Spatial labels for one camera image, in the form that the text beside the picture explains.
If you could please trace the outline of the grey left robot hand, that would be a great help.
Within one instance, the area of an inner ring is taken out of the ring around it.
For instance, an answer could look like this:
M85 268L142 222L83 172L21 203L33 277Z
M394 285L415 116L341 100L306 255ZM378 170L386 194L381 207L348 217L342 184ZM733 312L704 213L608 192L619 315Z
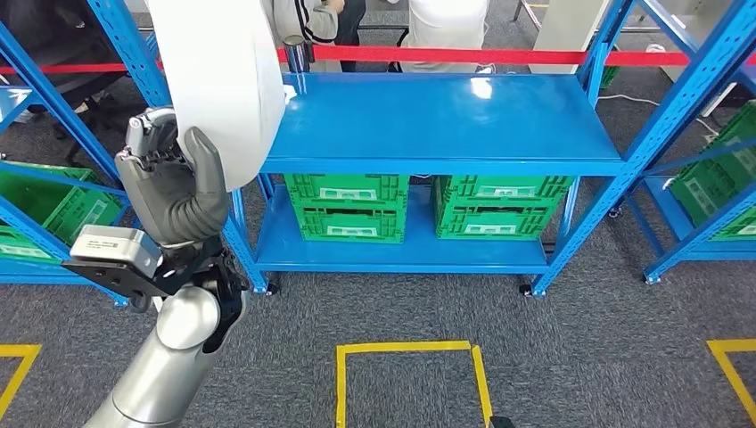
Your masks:
M119 179L146 233L170 247L217 236L230 197L217 147L197 127L179 133L175 110L148 108L129 119L114 157Z

